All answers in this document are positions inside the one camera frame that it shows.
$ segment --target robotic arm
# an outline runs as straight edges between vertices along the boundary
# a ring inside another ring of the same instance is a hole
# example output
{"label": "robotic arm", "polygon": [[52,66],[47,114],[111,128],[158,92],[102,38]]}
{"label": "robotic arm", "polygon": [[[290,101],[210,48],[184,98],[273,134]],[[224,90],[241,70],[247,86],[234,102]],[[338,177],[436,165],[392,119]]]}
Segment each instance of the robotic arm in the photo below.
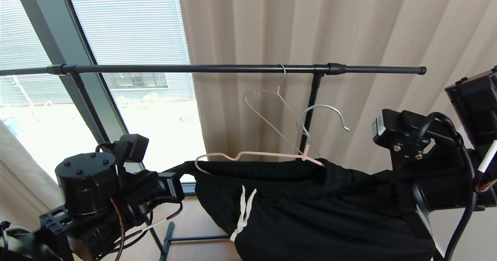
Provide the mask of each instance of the robotic arm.
{"label": "robotic arm", "polygon": [[[452,121],[440,113],[423,116],[384,109],[373,122],[373,141],[390,150],[396,196],[381,208],[400,210],[417,238],[432,238],[430,212],[465,208],[446,261],[472,212],[497,206],[497,163],[491,161],[497,139],[496,85],[494,68],[445,88],[474,149],[465,148]],[[425,153],[432,139],[435,145]],[[66,158],[55,169],[66,203],[41,215],[35,231],[4,231],[9,248],[0,243],[2,257],[73,261],[75,252],[101,259],[115,250],[123,231],[147,222],[156,206],[180,204],[180,174],[125,171],[125,162],[142,161],[147,145],[145,137],[124,135],[113,144],[100,144],[94,153]],[[485,173],[477,171],[482,163],[488,166]]]}

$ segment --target beige curtain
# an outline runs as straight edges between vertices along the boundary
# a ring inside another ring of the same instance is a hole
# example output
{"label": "beige curtain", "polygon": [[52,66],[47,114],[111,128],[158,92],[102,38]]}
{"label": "beige curtain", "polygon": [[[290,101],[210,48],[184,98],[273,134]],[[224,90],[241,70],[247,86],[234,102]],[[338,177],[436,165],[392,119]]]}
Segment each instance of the beige curtain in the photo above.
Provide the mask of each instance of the beige curtain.
{"label": "beige curtain", "polygon": [[39,215],[62,204],[57,184],[0,122],[0,220],[32,231]]}
{"label": "beige curtain", "polygon": [[[334,112],[319,108],[311,139],[321,156],[349,169],[390,168],[388,151],[371,139],[371,123],[381,109],[440,111],[458,126],[443,88],[497,63],[497,0],[180,1],[192,64],[426,66],[424,76],[323,78],[317,103],[341,110],[351,131],[341,129]],[[281,77],[195,74],[206,150],[293,153],[242,100],[245,91],[275,90]],[[307,107],[311,80],[312,75],[291,74],[283,83],[283,96],[298,117]],[[251,101],[298,147],[295,121],[275,96]]]}

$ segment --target black pants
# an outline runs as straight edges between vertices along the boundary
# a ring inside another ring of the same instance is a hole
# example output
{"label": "black pants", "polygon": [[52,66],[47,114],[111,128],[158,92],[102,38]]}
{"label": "black pants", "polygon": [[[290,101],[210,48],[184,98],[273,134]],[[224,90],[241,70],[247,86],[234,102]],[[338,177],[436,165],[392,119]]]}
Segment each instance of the black pants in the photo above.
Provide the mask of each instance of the black pants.
{"label": "black pants", "polygon": [[199,202],[229,235],[237,229],[241,204],[256,190],[250,217],[235,238],[244,261],[431,260],[433,240],[415,239],[395,211],[375,211],[378,202],[367,196],[341,195],[379,186],[391,192],[388,172],[370,176],[319,161],[326,167],[301,160],[199,162],[212,173],[205,174],[185,162],[173,170],[195,176]]}

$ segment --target white drawstring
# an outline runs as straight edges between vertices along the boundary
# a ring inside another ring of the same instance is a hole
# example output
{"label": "white drawstring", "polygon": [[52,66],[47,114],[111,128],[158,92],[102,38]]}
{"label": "white drawstring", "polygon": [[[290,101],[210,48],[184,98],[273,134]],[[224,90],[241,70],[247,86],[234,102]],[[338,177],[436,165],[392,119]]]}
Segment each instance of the white drawstring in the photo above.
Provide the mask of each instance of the white drawstring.
{"label": "white drawstring", "polygon": [[242,195],[240,197],[240,218],[238,218],[238,223],[236,224],[236,229],[231,234],[229,238],[232,242],[235,241],[236,235],[238,235],[249,221],[250,211],[252,210],[252,201],[254,200],[254,195],[257,193],[257,189],[252,191],[250,197],[248,197],[247,203],[245,203],[245,186],[242,185]]}

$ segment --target clothes hanger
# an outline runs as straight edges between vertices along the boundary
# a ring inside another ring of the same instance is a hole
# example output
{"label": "clothes hanger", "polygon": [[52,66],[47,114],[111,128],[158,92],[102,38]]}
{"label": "clothes hanger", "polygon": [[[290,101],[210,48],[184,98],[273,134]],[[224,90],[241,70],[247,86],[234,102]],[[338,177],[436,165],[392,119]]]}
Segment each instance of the clothes hanger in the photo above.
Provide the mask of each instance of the clothes hanger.
{"label": "clothes hanger", "polygon": [[341,112],[339,110],[337,110],[334,107],[329,106],[329,105],[314,105],[314,106],[311,106],[311,107],[308,107],[307,109],[305,109],[304,112],[302,113],[302,117],[300,118],[300,120],[302,122],[302,127],[304,128],[304,134],[307,136],[306,146],[304,148],[304,151],[303,151],[302,155],[293,155],[293,154],[285,154],[285,153],[269,153],[269,152],[260,152],[260,151],[242,151],[242,152],[238,153],[238,155],[236,155],[235,158],[231,158],[231,157],[229,157],[228,155],[226,155],[224,153],[207,153],[207,154],[204,154],[204,155],[200,155],[199,157],[197,157],[197,159],[195,159],[195,167],[199,171],[202,171],[202,172],[204,172],[206,174],[211,174],[208,171],[205,171],[205,170],[201,169],[198,166],[198,160],[200,158],[204,158],[204,157],[208,157],[208,156],[223,156],[226,159],[229,159],[229,160],[232,160],[232,161],[237,161],[238,159],[240,159],[240,157],[242,155],[263,155],[263,156],[286,157],[286,158],[295,158],[295,159],[309,160],[312,163],[315,163],[315,164],[317,164],[317,165],[319,165],[321,167],[325,167],[325,165],[323,163],[319,162],[316,159],[313,159],[313,158],[310,158],[309,156],[307,156],[307,152],[309,151],[309,143],[310,143],[310,140],[311,140],[311,136],[309,136],[309,131],[304,127],[304,116],[305,116],[305,113],[307,113],[309,110],[312,110],[312,109],[317,108],[317,107],[325,107],[325,108],[334,110],[340,116],[342,127],[346,131],[349,131],[349,128],[347,128],[345,126],[345,121],[343,120],[343,116],[342,116],[342,114],[341,114]]}
{"label": "clothes hanger", "polygon": [[[278,88],[276,89],[276,91],[271,91],[271,90],[263,90],[263,89],[259,89],[258,91],[247,91],[245,92],[245,94],[243,94],[243,100],[245,100],[245,104],[247,104],[247,106],[249,106],[259,117],[262,118],[262,120],[266,121],[266,123],[268,123],[276,132],[278,132],[278,134],[283,137],[287,143],[289,143],[293,148],[295,148],[298,152],[300,152],[300,154],[302,154],[302,151],[300,151],[300,149],[298,149],[291,141],[289,141],[289,139],[287,139],[287,137],[284,136],[284,134],[282,134],[275,126],[273,126],[266,118],[264,118],[262,116],[262,114],[259,114],[259,112],[254,108],[252,107],[252,105],[249,103],[249,101],[247,100],[247,96],[249,94],[253,94],[255,96],[259,95],[259,93],[261,92],[264,92],[264,93],[272,93],[272,94],[275,94],[276,96],[278,96],[278,98],[280,98],[280,100],[283,102],[283,104],[285,105],[285,107],[291,112],[293,118],[295,119],[295,125],[297,126],[297,130],[299,130],[299,121],[297,119],[297,116],[295,115],[295,113],[292,111],[292,109],[290,108],[290,106],[286,103],[286,101],[284,100],[284,98],[281,96],[281,94],[279,93],[280,91],[280,87],[281,87],[281,84],[282,82],[284,82],[284,80],[286,79],[286,69],[285,69],[285,66],[283,64],[280,64],[281,68],[283,68],[283,78],[281,79],[281,81],[278,83]],[[311,145],[313,146],[314,150],[318,153],[318,158],[321,158],[321,155],[319,153],[319,150],[316,148],[316,146],[314,145],[314,143],[311,141]]]}

